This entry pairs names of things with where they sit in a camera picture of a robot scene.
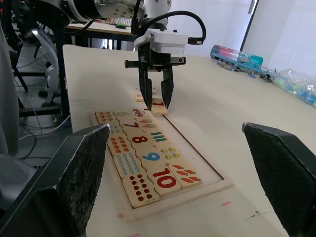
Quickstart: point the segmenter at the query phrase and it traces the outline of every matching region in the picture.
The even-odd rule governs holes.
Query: robotic arm
[[[152,81],[148,72],[162,72],[161,91],[168,108],[173,92],[172,66],[184,65],[183,54],[187,44],[203,44],[206,28],[202,20],[187,11],[168,13],[171,0],[29,0],[35,18],[53,31],[70,23],[89,22],[93,19],[131,18],[132,34],[137,35],[135,47],[138,61],[125,61],[126,68],[139,69],[140,90],[149,110],[152,107]],[[177,31],[167,31],[168,17],[187,15],[195,18],[201,28],[201,38],[190,38]]]

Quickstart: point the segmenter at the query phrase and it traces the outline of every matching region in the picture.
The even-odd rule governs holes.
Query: desk
[[[137,53],[66,45],[64,57],[73,132],[91,126],[90,110],[135,106],[138,70],[125,69],[124,61],[137,60]],[[126,223],[118,217],[120,203],[105,166],[87,236],[287,237],[260,185],[241,126],[253,122],[288,131],[316,154],[316,109],[271,83],[222,69],[210,58],[188,56],[173,74],[170,117],[235,186]],[[150,78],[159,88],[162,75]]]
[[[66,32],[72,32],[72,29],[80,30],[85,27],[85,24],[70,24],[66,28]],[[80,34],[81,37],[87,38],[96,38],[96,39],[112,39],[117,40],[117,49],[120,50],[122,41],[134,42],[136,36],[130,33],[130,27],[126,27],[126,29],[119,29],[115,26],[93,22],[91,26]],[[64,58],[60,55],[63,55],[63,45],[66,44],[66,37],[60,33],[55,32],[56,36],[56,50],[58,56],[58,66],[59,66],[59,82],[60,82],[60,91],[61,91],[61,104],[62,104],[62,119],[68,117],[69,115],[69,101],[68,94],[66,90],[65,84],[65,69],[64,69]],[[85,61],[85,56],[82,55],[81,59]]]

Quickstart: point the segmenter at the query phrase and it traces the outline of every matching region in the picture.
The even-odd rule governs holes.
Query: white wall
[[[185,54],[209,56],[215,44],[239,50],[251,17],[250,3],[251,0],[172,0],[170,11],[193,12],[207,29],[204,45],[188,45]],[[202,35],[199,24],[188,16],[170,17],[167,28],[191,37]]]
[[[243,50],[263,66],[316,75],[316,0],[260,0]]]

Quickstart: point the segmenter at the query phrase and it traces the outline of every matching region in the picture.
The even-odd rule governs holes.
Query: pink tape mark
[[[222,203],[222,206],[227,206],[227,205],[229,205],[231,203],[232,203],[231,201],[227,201],[227,202]]]

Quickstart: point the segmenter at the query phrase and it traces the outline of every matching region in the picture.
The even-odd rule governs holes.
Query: blue number
[[[143,156],[143,158],[147,159],[147,160],[156,161],[156,160],[160,159],[160,156],[157,153],[155,153],[155,152],[151,152],[151,153],[148,154],[148,157]]]

